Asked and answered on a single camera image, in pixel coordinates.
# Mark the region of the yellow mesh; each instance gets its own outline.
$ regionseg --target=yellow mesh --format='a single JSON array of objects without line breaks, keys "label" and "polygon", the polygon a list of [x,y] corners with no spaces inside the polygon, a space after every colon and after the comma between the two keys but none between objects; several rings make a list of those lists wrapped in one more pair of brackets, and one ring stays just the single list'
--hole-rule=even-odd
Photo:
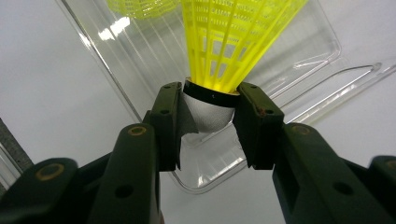
[{"label": "yellow mesh", "polygon": [[182,0],[191,81],[233,92],[307,0]]},{"label": "yellow mesh", "polygon": [[122,16],[142,20],[161,16],[174,9],[178,2],[178,0],[107,0],[107,5]]}]

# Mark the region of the white surface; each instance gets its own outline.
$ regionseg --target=white surface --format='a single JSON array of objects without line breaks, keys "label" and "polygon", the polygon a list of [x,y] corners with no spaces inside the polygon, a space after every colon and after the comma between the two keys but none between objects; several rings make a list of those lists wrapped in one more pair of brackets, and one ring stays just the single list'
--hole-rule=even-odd
[{"label": "white surface", "polygon": [[[320,2],[351,64],[396,57],[396,2]],[[0,2],[0,68],[0,117],[34,162],[85,164],[111,150],[132,123],[53,1]],[[374,155],[396,155],[394,83],[396,75],[315,124],[340,156],[367,165]],[[162,174],[162,208],[173,224],[284,222],[271,173],[248,169],[198,196]]]}]

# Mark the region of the clear plastic container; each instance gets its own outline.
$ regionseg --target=clear plastic container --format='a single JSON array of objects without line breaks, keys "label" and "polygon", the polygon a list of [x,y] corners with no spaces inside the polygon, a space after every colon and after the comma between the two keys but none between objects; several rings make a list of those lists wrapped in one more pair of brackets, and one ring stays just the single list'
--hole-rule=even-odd
[{"label": "clear plastic container", "polygon": [[[138,20],[110,11],[106,0],[59,3],[135,122],[151,109],[162,85],[189,76],[181,7]],[[319,2],[311,0],[245,81],[275,101],[285,122],[307,123],[395,72],[392,62],[350,67]],[[327,91],[315,92],[318,85]],[[180,163],[171,176],[189,193],[213,189],[247,164],[231,123],[217,133],[185,135]]]}]

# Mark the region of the black strip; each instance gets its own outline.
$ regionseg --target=black strip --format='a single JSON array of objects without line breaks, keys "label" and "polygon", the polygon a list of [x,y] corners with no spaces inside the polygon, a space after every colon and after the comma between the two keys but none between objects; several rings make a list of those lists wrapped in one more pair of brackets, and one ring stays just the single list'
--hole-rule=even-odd
[{"label": "black strip", "polygon": [[236,107],[239,100],[239,94],[212,91],[194,84],[188,79],[186,79],[186,82],[184,83],[183,92],[199,101],[223,107]]}]

